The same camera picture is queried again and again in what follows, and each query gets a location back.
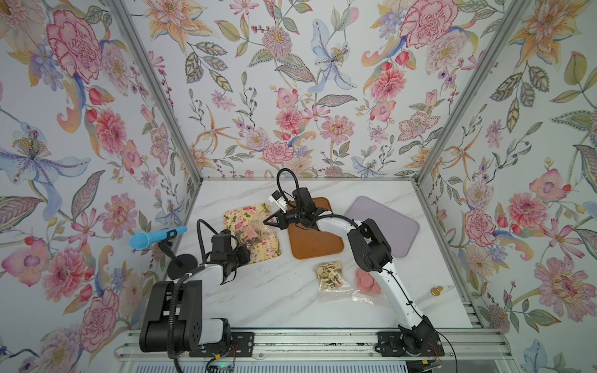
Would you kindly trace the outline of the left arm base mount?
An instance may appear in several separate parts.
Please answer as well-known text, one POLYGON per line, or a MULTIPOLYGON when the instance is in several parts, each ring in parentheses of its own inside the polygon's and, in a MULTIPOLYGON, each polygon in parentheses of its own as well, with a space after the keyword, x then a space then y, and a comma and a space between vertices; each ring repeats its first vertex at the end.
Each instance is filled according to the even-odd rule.
POLYGON ((204 327, 202 331, 207 331, 208 337, 219 338, 211 343, 199 344, 189 353, 190 357, 253 357, 255 333, 233 331, 227 319, 211 319, 209 322, 215 322, 215 328, 204 327))

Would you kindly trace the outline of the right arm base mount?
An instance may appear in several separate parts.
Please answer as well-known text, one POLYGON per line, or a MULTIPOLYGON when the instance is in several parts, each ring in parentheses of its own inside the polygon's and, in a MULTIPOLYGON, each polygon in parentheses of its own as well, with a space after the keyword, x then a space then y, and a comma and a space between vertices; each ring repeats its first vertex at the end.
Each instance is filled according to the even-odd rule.
POLYGON ((383 357, 444 357, 438 333, 429 326, 378 332, 375 351, 383 357))

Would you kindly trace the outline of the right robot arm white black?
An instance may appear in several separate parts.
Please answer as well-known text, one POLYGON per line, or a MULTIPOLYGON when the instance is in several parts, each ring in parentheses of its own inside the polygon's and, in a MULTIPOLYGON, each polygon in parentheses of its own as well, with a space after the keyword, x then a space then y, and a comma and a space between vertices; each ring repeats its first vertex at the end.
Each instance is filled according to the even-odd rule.
POLYGON ((299 187, 290 201, 284 191, 273 192, 269 202, 278 210, 264 220, 264 225, 284 230, 291 225, 330 233, 347 239, 357 266, 372 275, 396 315, 398 331, 379 336, 378 348, 387 355, 418 357, 438 340, 431 320, 418 308, 398 276, 389 242, 371 219, 356 221, 318 208, 307 188, 299 187))

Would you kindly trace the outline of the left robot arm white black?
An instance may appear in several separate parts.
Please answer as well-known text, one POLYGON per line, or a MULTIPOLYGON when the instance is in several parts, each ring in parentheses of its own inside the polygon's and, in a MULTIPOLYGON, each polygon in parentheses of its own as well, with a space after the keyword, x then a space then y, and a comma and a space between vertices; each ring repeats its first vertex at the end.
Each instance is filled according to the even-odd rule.
POLYGON ((233 345, 226 318, 208 318, 204 297, 213 288, 236 278, 240 267, 250 262, 250 251, 228 229, 211 238, 212 251, 200 248, 204 262, 188 253, 176 255, 172 240, 179 230, 163 235, 158 247, 171 259, 167 281, 152 286, 139 334, 144 353, 165 352, 171 359, 188 352, 197 356, 225 354, 233 345))

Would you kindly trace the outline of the ziploc bag round cookies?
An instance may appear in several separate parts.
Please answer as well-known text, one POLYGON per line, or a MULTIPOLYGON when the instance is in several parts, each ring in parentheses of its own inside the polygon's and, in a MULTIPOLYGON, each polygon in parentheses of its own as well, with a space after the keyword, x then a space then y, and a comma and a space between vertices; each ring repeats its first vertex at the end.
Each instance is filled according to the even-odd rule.
POLYGON ((248 250, 252 250, 268 238, 268 231, 262 221, 245 220, 236 225, 234 236, 248 250))

